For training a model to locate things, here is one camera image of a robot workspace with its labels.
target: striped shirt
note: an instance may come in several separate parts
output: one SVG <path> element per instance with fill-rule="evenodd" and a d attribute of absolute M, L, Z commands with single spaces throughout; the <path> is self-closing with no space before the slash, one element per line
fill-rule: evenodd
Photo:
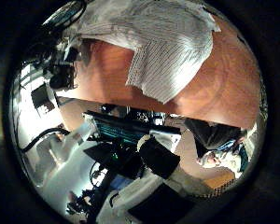
<path fill-rule="evenodd" d="M 214 19 L 183 0 L 99 0 L 79 20 L 81 38 L 134 51 L 126 85 L 167 103 L 194 78 L 212 47 Z"/>

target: black cable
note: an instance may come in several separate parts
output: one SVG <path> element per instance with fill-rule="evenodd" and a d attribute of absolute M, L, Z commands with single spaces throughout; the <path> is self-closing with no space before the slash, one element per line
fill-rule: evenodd
<path fill-rule="evenodd" d="M 26 153 L 27 151 L 29 151 L 43 136 L 45 136 L 49 133 L 62 133 L 64 135 L 70 134 L 70 132 L 68 132 L 66 129 L 62 129 L 62 128 L 46 129 L 44 132 L 40 133 L 38 135 L 38 137 L 36 137 L 34 140 L 32 140 L 31 143 L 29 143 L 27 147 L 20 148 L 21 152 Z"/>

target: man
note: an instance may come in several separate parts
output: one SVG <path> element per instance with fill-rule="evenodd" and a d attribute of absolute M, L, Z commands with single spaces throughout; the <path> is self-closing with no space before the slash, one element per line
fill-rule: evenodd
<path fill-rule="evenodd" d="M 204 168 L 224 166 L 239 178 L 248 163 L 245 148 L 241 144 L 246 130 L 223 124 L 186 119 L 185 125 L 193 133 L 197 162 Z"/>

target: desk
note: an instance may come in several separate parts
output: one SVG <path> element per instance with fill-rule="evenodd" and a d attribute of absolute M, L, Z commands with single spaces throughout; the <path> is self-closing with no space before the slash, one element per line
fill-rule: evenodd
<path fill-rule="evenodd" d="M 102 41 L 94 44 L 88 64 L 77 63 L 78 87 L 58 95 L 251 128 L 259 112 L 257 61 L 237 32 L 224 20 L 215 19 L 221 32 L 213 33 L 211 56 L 188 86 L 166 105 L 125 86 L 133 51 Z"/>

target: orange table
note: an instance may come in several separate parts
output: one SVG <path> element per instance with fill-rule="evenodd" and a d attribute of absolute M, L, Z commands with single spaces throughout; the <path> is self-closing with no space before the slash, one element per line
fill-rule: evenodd
<path fill-rule="evenodd" d="M 166 105 L 125 86 L 133 51 L 102 41 L 94 44 L 88 64 L 77 63 L 78 87 L 58 94 L 251 128 L 259 112 L 256 59 L 234 29 L 215 19 L 222 32 L 213 33 L 211 56 L 188 86 Z"/>

